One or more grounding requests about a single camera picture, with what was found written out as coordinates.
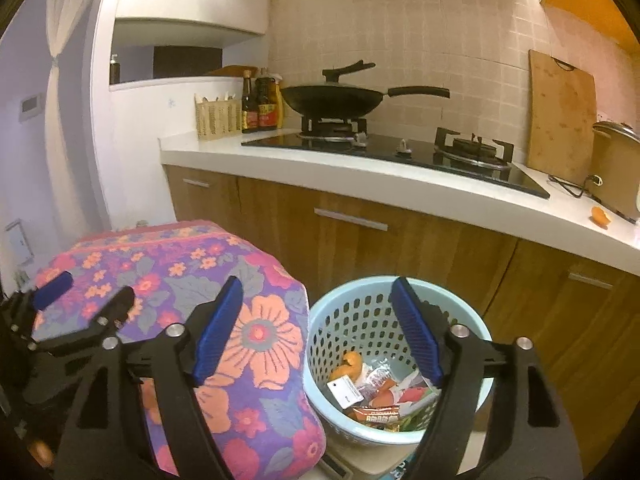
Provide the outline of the orange snack wrapper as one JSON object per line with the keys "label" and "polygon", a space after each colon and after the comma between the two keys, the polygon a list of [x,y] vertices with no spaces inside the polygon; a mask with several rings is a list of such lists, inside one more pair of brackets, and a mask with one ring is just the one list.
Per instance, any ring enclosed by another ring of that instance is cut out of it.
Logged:
{"label": "orange snack wrapper", "polygon": [[398,405],[372,408],[372,406],[353,406],[346,415],[363,426],[374,429],[397,432],[400,428],[400,407]]}

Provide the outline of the orange peel piece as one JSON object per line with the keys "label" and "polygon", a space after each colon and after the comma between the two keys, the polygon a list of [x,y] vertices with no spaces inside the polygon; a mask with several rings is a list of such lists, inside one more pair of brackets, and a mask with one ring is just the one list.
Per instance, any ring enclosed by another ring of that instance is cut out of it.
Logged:
{"label": "orange peel piece", "polygon": [[362,372],[363,359],[359,352],[349,351],[342,357],[341,364],[331,373],[329,381],[347,376],[352,382],[356,382]]}

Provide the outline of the wooden kitchen cabinet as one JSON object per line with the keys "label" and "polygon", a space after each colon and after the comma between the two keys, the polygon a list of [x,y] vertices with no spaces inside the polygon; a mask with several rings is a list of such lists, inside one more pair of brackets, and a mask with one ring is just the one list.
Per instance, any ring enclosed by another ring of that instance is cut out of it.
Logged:
{"label": "wooden kitchen cabinet", "polygon": [[213,221],[274,255],[312,299],[401,274],[451,290],[496,339],[529,337],[591,469],[639,401],[639,280],[479,226],[199,169],[165,170],[180,220]]}

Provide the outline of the white paper tag trash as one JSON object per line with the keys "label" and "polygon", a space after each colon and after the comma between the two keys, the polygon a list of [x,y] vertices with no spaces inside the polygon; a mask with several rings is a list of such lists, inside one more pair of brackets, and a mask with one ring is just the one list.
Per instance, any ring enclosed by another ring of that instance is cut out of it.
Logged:
{"label": "white paper tag trash", "polygon": [[363,401],[363,395],[347,375],[331,380],[326,386],[342,410],[347,410]]}

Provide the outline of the light blue trash basket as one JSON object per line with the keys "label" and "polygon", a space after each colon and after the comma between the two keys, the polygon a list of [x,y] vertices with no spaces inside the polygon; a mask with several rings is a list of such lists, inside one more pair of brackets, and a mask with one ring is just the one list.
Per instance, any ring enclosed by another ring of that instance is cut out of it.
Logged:
{"label": "light blue trash basket", "polygon": [[351,281],[321,297],[309,311],[304,389],[324,426],[361,445],[416,446],[434,414],[436,403],[406,422],[399,432],[378,430],[349,418],[326,388],[346,352],[357,351],[369,365],[383,361],[395,376],[416,369],[411,350],[388,297],[393,275]]}

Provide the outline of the white countertop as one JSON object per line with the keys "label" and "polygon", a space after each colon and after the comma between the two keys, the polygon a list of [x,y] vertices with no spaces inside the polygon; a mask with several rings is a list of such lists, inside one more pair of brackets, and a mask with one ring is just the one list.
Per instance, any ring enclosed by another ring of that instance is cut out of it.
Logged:
{"label": "white countertop", "polygon": [[339,154],[254,146],[254,136],[202,141],[193,132],[158,141],[164,165],[232,174],[370,200],[530,240],[639,272],[638,226],[612,216],[601,229],[590,219],[595,203],[570,197],[536,170],[526,174],[548,192],[541,198],[433,169]]}

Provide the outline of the woven utensil basket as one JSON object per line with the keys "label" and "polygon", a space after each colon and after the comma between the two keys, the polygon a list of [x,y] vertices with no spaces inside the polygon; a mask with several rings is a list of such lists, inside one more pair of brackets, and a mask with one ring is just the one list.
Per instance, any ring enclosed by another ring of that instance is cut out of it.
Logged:
{"label": "woven utensil basket", "polygon": [[213,141],[242,132],[241,101],[234,96],[224,99],[194,96],[196,133],[201,141]]}

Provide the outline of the small orange peel on counter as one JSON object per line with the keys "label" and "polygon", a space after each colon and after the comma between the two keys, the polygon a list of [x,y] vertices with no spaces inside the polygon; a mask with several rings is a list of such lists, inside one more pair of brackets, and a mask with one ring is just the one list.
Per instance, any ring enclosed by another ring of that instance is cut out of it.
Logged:
{"label": "small orange peel on counter", "polygon": [[591,208],[590,220],[597,226],[600,226],[601,229],[605,230],[611,223],[611,218],[600,207]]}

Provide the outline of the dark sauce bottle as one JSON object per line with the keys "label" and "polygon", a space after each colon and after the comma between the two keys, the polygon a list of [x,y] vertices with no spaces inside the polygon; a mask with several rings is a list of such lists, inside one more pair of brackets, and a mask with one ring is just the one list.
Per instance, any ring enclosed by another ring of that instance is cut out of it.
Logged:
{"label": "dark sauce bottle", "polygon": [[263,67],[257,74],[255,84],[258,103],[258,126],[262,130],[273,130],[278,125],[276,80]]}
{"label": "dark sauce bottle", "polygon": [[258,104],[252,87],[252,72],[243,72],[243,91],[241,99],[242,133],[251,133],[258,128]]}

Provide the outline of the beige rice cooker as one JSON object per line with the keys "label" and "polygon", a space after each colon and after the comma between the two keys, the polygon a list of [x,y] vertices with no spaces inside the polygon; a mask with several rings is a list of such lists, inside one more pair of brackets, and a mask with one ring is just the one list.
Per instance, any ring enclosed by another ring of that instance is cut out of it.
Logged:
{"label": "beige rice cooker", "polygon": [[590,172],[602,180],[591,195],[630,222],[639,220],[639,135],[622,122],[595,122]]}

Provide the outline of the black gas stove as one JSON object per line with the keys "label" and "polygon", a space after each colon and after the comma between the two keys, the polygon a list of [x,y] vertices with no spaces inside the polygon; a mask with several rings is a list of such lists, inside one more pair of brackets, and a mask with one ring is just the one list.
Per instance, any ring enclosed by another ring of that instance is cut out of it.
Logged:
{"label": "black gas stove", "polygon": [[476,134],[465,138],[457,131],[442,127],[436,129],[432,143],[366,132],[355,132],[349,136],[311,136],[306,132],[296,132],[242,144],[249,148],[286,148],[396,162],[457,174],[544,200],[550,197],[549,192],[514,165],[512,144],[485,140]]}

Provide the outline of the black wok pan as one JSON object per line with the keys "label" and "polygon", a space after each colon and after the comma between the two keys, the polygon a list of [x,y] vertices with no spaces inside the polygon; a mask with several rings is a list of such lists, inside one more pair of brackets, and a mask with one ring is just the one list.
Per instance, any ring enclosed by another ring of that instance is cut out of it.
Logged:
{"label": "black wok pan", "polygon": [[311,119],[354,119],[375,110],[388,96],[438,96],[450,98],[447,88],[432,86],[393,87],[386,91],[349,84],[301,84],[283,88],[282,98],[289,107]]}

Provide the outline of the wooden cutting board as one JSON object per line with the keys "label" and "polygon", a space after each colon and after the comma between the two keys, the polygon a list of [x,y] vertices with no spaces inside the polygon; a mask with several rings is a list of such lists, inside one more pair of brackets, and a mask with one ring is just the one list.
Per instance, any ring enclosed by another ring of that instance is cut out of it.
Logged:
{"label": "wooden cutting board", "polygon": [[530,50],[530,128],[526,166],[575,184],[589,174],[596,85],[590,73]]}

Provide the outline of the wall switch panel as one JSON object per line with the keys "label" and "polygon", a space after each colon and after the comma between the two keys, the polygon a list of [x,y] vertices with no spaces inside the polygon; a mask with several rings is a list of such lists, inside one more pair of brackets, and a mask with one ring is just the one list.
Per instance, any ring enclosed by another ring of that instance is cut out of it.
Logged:
{"label": "wall switch panel", "polygon": [[26,120],[37,117],[44,111],[44,95],[42,93],[29,96],[21,100],[20,111],[18,112],[18,121],[26,122]]}

